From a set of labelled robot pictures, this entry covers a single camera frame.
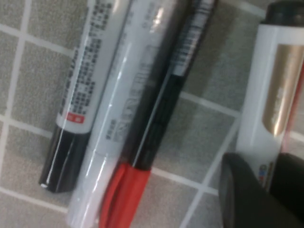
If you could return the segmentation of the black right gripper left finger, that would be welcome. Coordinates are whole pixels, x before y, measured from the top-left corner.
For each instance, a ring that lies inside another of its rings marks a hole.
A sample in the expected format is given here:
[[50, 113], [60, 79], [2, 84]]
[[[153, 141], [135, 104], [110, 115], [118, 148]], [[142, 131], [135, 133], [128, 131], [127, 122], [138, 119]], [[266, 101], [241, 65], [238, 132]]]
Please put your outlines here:
[[226, 228], [302, 228], [295, 215], [258, 183], [249, 165], [236, 153], [222, 157], [219, 201]]

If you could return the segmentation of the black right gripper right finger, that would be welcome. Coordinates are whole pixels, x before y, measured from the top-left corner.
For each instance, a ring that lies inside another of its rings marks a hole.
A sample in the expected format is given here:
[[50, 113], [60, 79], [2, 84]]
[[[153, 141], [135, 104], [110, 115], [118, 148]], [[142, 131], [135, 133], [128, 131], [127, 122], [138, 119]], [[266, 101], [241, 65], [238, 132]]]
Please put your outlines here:
[[295, 215], [304, 214], [304, 161], [292, 154], [278, 156], [270, 193]]

